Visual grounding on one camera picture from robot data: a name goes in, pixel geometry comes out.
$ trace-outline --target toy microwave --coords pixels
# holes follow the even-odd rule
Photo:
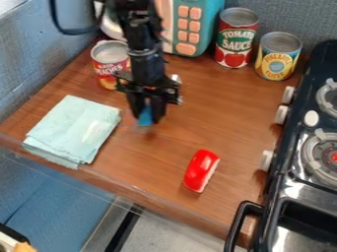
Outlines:
[[[202,54],[211,42],[225,0],[154,1],[163,18],[163,36],[169,41],[164,43],[164,51],[190,57]],[[95,7],[99,13],[100,3],[95,2]],[[101,30],[111,38],[125,40],[114,20],[114,14],[106,10]]]

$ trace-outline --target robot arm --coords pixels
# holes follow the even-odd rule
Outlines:
[[[65,34],[76,34],[74,30],[60,28],[55,11],[55,0],[51,1],[51,14],[56,27]],[[162,18],[158,15],[153,0],[105,0],[105,7],[116,13],[117,20],[126,37],[131,58],[132,78],[125,73],[116,73],[126,80],[117,89],[126,93],[127,100],[136,118],[144,111],[151,111],[152,121],[158,123],[167,112],[167,104],[178,104],[179,83],[165,74],[165,59],[161,40]]]

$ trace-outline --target stove burner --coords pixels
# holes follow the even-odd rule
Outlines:
[[[337,118],[337,83],[333,79],[326,80],[316,94],[316,101],[320,109]]]
[[[321,180],[337,186],[337,133],[315,130],[303,145],[303,164]]]

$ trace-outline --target oven handle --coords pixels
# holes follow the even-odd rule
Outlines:
[[[235,251],[236,241],[238,238],[238,234],[241,231],[244,219],[247,216],[261,217],[262,214],[263,214],[262,206],[250,201],[241,202],[236,211],[236,216],[233,220],[229,235],[227,236],[224,252]]]

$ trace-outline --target toy stove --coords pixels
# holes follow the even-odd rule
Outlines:
[[[282,138],[260,165],[268,172],[264,204],[240,204],[226,252],[247,215],[259,218],[248,251],[337,252],[337,40],[314,48],[282,103],[275,116]]]

